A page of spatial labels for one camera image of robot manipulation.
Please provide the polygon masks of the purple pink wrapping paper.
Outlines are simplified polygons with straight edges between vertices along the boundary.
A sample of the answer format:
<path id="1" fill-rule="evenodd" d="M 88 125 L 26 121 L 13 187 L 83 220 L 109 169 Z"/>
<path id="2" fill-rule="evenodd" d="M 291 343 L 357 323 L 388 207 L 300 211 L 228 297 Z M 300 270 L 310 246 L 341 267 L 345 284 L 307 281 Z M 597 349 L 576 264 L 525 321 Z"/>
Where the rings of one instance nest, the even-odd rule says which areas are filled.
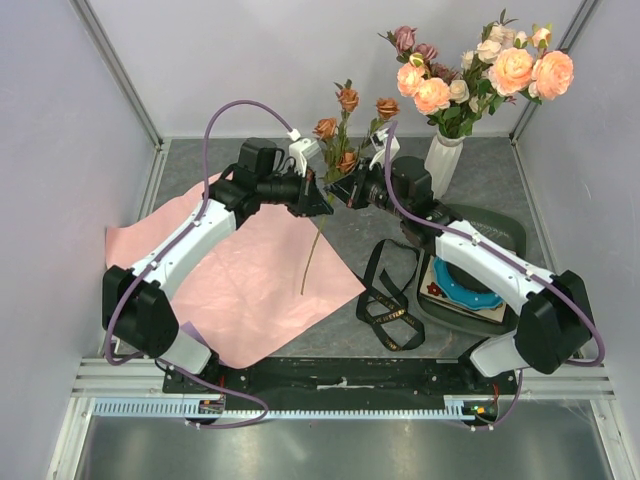
<path id="1" fill-rule="evenodd" d="M 132 267 L 194 211 L 190 190 L 107 233 L 108 269 Z M 306 218 L 264 206 L 200 261 L 170 301 L 180 329 L 218 365 L 251 366 L 357 297 L 360 281 Z"/>

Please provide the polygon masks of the black ribbon with gold lettering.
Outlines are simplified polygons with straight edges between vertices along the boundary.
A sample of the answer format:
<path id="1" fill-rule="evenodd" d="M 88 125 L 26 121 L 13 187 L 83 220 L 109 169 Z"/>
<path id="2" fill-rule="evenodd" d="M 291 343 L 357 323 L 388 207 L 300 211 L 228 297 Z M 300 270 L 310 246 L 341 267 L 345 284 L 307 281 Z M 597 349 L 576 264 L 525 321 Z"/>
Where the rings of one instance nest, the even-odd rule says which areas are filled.
<path id="1" fill-rule="evenodd" d="M 402 287 L 398 287 L 385 269 L 376 275 L 385 245 L 390 242 L 401 250 L 407 250 L 414 256 L 411 276 Z M 357 276 L 364 291 L 358 296 L 356 318 L 367 324 L 389 351 L 411 351 L 420 347 L 426 339 L 425 327 L 421 320 L 409 312 L 408 288 L 413 284 L 420 260 L 417 248 L 402 244 L 393 239 L 379 241 L 372 250 L 363 277 Z M 414 331 L 414 335 L 404 344 L 396 342 L 385 330 L 384 326 L 395 321 L 402 321 Z"/>

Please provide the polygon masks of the large peach peony stem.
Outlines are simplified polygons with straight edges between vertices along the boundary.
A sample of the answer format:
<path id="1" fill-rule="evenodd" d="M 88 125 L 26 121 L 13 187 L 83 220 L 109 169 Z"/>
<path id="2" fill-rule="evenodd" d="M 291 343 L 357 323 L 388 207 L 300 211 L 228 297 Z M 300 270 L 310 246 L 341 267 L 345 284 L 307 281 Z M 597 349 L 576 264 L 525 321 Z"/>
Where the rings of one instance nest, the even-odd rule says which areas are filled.
<path id="1" fill-rule="evenodd" d="M 439 77 L 430 76 L 423 59 L 418 56 L 404 62 L 396 74 L 399 93 L 413 100 L 416 110 L 427 118 L 428 123 L 437 126 L 446 138 L 456 138 L 456 127 L 445 111 L 451 107 L 449 85 Z"/>

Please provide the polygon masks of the pale pink rose stem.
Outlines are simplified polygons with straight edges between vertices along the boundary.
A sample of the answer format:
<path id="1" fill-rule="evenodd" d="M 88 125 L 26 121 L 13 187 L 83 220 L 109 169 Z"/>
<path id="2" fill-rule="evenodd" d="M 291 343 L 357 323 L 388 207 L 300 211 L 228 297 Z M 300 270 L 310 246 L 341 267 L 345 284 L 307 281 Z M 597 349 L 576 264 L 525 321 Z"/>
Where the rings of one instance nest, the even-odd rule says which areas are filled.
<path id="1" fill-rule="evenodd" d="M 558 51 L 551 48 L 551 24 L 535 24 L 524 31 L 511 28 L 513 22 L 502 12 L 497 20 L 483 27 L 476 47 L 462 55 L 461 78 L 450 83 L 452 103 L 445 112 L 445 117 L 451 118 L 456 127 L 456 138 L 469 137 L 474 125 L 484 116 L 495 114 L 505 104 L 514 104 L 520 97 L 537 105 L 546 102 L 523 93 L 503 97 L 493 89 L 487 77 L 488 69 L 503 50 L 525 49 L 534 59 Z"/>

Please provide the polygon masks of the mauve rose stem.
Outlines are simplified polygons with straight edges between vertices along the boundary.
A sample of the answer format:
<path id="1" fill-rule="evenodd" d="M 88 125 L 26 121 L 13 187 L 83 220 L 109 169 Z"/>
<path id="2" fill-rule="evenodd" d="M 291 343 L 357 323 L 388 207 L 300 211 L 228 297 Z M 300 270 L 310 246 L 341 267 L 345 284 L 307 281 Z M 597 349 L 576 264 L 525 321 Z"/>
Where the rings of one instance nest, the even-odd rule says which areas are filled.
<path id="1" fill-rule="evenodd" d="M 378 36 L 394 47 L 398 63 L 422 66 L 427 78 L 440 78 L 447 84 L 461 78 L 458 70 L 436 61 L 438 50 L 435 46 L 417 42 L 416 28 L 404 25 L 393 31 L 379 33 Z"/>

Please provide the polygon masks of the cream pink rose stem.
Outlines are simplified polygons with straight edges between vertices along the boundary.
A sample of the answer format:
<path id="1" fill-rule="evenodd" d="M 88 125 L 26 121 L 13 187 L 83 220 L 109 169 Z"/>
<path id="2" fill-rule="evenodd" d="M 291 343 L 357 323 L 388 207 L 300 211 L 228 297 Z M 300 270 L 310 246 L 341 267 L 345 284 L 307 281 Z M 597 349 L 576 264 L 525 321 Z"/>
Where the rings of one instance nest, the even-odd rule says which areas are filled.
<path id="1" fill-rule="evenodd" d="M 574 64 L 562 51 L 551 51 L 534 59 L 525 49 L 503 50 L 487 77 L 501 96 L 527 94 L 532 99 L 551 101 L 564 95 L 574 80 Z"/>

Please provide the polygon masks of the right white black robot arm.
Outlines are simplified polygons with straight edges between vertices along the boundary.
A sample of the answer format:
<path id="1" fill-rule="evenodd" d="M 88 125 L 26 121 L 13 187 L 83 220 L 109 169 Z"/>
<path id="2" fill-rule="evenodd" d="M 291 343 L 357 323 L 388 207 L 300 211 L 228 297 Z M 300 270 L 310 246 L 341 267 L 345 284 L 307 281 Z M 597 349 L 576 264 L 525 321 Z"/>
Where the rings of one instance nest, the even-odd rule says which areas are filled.
<path id="1" fill-rule="evenodd" d="M 570 270 L 554 274 L 529 264 L 482 235 L 435 198 L 431 177 L 418 159 L 361 163 L 325 189 L 349 208 L 375 206 L 396 215 L 414 246 L 465 272 L 485 289 L 477 294 L 443 282 L 450 300 L 485 308 L 497 299 L 517 316 L 514 330 L 480 343 L 470 361 L 458 368 L 465 391 L 481 393 L 495 376 L 510 370 L 552 374 L 564 364 L 575 364 L 574 354 L 595 338 L 583 280 Z"/>

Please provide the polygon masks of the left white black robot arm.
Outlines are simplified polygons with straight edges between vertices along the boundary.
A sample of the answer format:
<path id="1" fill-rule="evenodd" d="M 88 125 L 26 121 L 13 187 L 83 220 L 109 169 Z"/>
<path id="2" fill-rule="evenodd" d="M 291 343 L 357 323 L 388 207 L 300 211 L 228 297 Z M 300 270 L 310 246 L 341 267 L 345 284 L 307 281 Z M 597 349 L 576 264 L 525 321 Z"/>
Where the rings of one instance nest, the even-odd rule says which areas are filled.
<path id="1" fill-rule="evenodd" d="M 283 205 L 296 217 L 329 215 L 333 209 L 308 165 L 318 154 L 317 141 L 299 139 L 286 150 L 266 139 L 250 138 L 237 162 L 215 181 L 204 183 L 201 201 L 186 220 L 132 267 L 113 265 L 102 281 L 104 353 L 115 357 L 112 341 L 185 371 L 185 382 L 208 393 L 219 382 L 217 355 L 180 329 L 170 301 L 200 261 L 236 232 L 264 204 Z"/>

